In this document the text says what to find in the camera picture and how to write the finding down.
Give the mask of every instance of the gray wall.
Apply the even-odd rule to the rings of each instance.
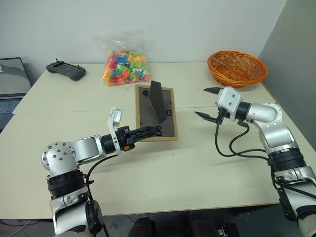
[[[264,83],[316,150],[316,0],[288,0],[260,58]]]
[[[151,62],[205,61],[219,50],[259,56],[285,0],[0,0],[0,57],[37,79],[58,58],[102,63],[97,32],[143,29]]]

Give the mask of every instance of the floor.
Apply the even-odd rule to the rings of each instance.
[[[198,210],[212,220],[215,225],[236,223],[240,237],[300,237],[295,222],[289,222],[283,215],[280,205],[260,207],[251,211],[244,209]],[[149,216],[156,222],[157,237],[181,237],[180,225],[189,211],[151,213],[142,215],[106,216],[106,226],[111,237],[126,237],[133,223],[140,217]],[[25,225],[25,220],[2,220],[10,225]],[[32,221],[15,237],[51,237],[54,235],[51,222]],[[9,237],[21,227],[6,226],[0,223],[0,236]]]

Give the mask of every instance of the laptop keyboard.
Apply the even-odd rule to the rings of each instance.
[[[11,114],[15,107],[19,104],[20,100],[1,101],[0,100],[0,114]]]

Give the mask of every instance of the laptop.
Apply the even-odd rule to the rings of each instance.
[[[30,88],[31,82],[21,58],[0,59],[0,132]]]

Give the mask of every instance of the laptop screen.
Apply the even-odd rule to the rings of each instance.
[[[0,98],[21,98],[30,88],[21,58],[0,59]]]

